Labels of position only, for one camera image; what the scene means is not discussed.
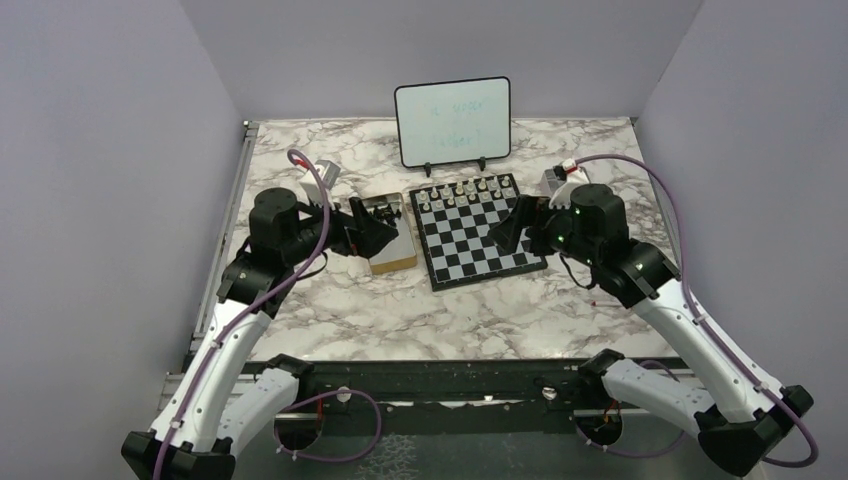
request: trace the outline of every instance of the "marble tabletop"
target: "marble tabletop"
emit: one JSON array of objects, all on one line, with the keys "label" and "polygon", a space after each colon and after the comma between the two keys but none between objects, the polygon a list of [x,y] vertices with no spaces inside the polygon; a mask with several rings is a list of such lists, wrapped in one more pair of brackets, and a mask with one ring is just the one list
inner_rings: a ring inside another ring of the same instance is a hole
[{"label": "marble tabletop", "polygon": [[[624,153],[641,158],[626,118],[515,120],[512,143],[510,156],[491,161],[485,173],[512,173],[527,194],[539,194],[542,172],[568,157]],[[404,168],[394,119],[265,122],[228,260],[247,236],[247,215],[259,192],[282,186],[305,200],[297,185],[303,170],[286,159],[289,148],[341,167],[332,193],[346,210],[349,196],[403,192],[411,212],[409,190],[480,175],[475,163],[435,168],[432,178],[421,169]],[[610,185],[624,199],[631,235],[671,257],[647,175],[607,160],[593,162],[587,170],[594,182]],[[411,269],[375,276],[365,259],[331,254],[324,272],[297,283],[250,359],[262,361],[278,353],[307,360],[582,358],[604,348],[634,357],[675,355],[630,311],[593,307],[593,300],[613,298],[598,288],[576,286],[554,257],[543,271],[434,293],[417,228],[413,233],[418,266]],[[587,269],[575,265],[573,270],[581,283],[587,282]]]}]

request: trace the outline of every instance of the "gray wall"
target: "gray wall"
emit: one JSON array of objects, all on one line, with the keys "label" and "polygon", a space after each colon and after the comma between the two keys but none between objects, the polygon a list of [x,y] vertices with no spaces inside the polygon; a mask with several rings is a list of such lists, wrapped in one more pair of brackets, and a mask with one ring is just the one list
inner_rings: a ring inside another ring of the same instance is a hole
[{"label": "gray wall", "polygon": [[519,116],[638,115],[701,0],[181,0],[242,115],[394,115],[507,75]]},{"label": "gray wall", "polygon": [[[848,3],[707,0],[637,124],[688,233],[696,293],[752,357],[816,400],[845,478]],[[775,456],[803,458],[793,434]]]},{"label": "gray wall", "polygon": [[241,120],[175,0],[0,10],[0,476],[130,478]]}]

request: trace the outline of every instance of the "black square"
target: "black square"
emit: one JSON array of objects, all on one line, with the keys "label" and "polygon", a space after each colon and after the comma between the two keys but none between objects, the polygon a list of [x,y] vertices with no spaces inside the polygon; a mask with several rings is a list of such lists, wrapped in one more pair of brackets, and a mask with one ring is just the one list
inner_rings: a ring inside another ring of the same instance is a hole
[{"label": "black square", "polygon": [[434,275],[436,277],[436,280],[438,280],[440,282],[446,282],[446,281],[450,280],[450,272],[448,272],[447,268],[443,268],[441,270],[436,270]]}]

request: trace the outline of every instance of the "black cable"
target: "black cable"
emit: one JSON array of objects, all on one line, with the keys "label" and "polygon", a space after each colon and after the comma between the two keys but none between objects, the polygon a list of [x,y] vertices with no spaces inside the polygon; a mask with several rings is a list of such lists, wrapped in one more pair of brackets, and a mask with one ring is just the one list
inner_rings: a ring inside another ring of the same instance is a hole
[{"label": "black cable", "polygon": [[315,270],[314,272],[309,272],[306,275],[301,275],[298,280],[306,280],[307,278],[312,278],[315,275],[318,275],[319,273],[323,272],[324,269],[327,268],[327,262],[330,261],[329,257],[327,256],[327,252],[321,252],[321,256],[324,257],[324,265],[321,265],[321,268]]},{"label": "black cable", "polygon": [[571,266],[568,264],[568,262],[565,261],[565,256],[563,254],[559,254],[559,261],[562,262],[562,265],[565,267],[565,271],[568,272],[568,276],[571,277],[571,280],[574,281],[575,285],[580,288],[585,288],[586,290],[591,290],[595,288],[597,283],[595,283],[594,277],[592,278],[592,282],[589,285],[581,285],[580,282],[578,282],[577,279],[574,278],[574,273],[571,272]]}]

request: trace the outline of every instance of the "whiteboard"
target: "whiteboard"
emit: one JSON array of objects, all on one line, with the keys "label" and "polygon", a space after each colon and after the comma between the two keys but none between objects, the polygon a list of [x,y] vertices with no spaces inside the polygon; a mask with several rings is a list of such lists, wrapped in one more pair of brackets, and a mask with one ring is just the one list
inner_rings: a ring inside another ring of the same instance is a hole
[{"label": "whiteboard", "polygon": [[510,152],[506,77],[408,85],[395,90],[400,160],[421,167],[503,158]]}]

